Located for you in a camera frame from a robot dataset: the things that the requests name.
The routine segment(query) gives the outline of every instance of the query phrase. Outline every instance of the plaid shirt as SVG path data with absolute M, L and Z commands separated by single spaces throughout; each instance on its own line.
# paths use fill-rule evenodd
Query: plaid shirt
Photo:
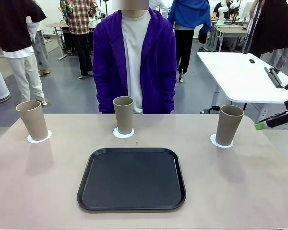
M 95 12 L 97 4 L 92 0 L 73 0 L 73 12 L 67 23 L 74 35 L 88 34 L 90 31 L 89 11 Z

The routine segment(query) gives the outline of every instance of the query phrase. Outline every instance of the brown paper cup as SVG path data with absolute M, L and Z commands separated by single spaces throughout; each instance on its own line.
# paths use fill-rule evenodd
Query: brown paper cup
M 39 101 L 23 102 L 16 107 L 33 140 L 43 140 L 48 136 L 42 105 Z
M 216 142 L 218 144 L 223 146 L 231 144 L 243 115 L 244 111 L 237 106 L 224 105 L 221 107 L 216 131 Z
M 113 100 L 117 127 L 120 134 L 129 134 L 133 128 L 133 99 L 118 97 Z

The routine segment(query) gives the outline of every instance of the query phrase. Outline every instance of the white doily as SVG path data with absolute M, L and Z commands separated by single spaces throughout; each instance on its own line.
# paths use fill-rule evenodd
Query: white doily
M 43 142 L 43 141 L 49 139 L 49 138 L 51 137 L 51 134 L 52 134 L 52 132 L 51 132 L 50 130 L 48 130 L 48 136 L 47 136 L 45 139 L 43 139 L 43 140 L 33 140 L 32 137 L 31 137 L 31 135 L 29 135 L 29 136 L 27 137 L 27 140 L 28 140 L 30 143 L 34 143 L 34 144 L 35 144 L 35 143 L 40 143 L 40 142 Z
M 114 134 L 114 136 L 116 136 L 117 138 L 129 138 L 129 137 L 131 137 L 131 136 L 134 134 L 134 129 L 132 129 L 131 133 L 129 133 L 129 134 L 120 134 L 119 128 L 116 127 L 116 128 L 113 130 L 113 134 Z
M 231 144 L 230 144 L 230 145 L 227 145 L 227 146 L 218 144 L 218 143 L 216 142 L 216 133 L 213 134 L 213 135 L 211 135 L 210 141 L 211 141 L 215 146 L 218 146 L 218 147 L 220 147 L 220 148 L 230 148 L 230 147 L 232 147 L 232 146 L 234 145 L 234 141 L 233 141 L 233 140 L 231 141 Z

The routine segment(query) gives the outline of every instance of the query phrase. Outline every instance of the black coat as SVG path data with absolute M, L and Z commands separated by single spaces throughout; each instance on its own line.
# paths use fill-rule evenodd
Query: black coat
M 283 48 L 288 48 L 288 4 L 286 0 L 266 0 L 253 33 L 250 53 L 260 57 Z
M 32 0 L 0 0 L 0 45 L 3 51 L 14 52 L 32 45 L 26 17 L 33 23 L 46 18 Z

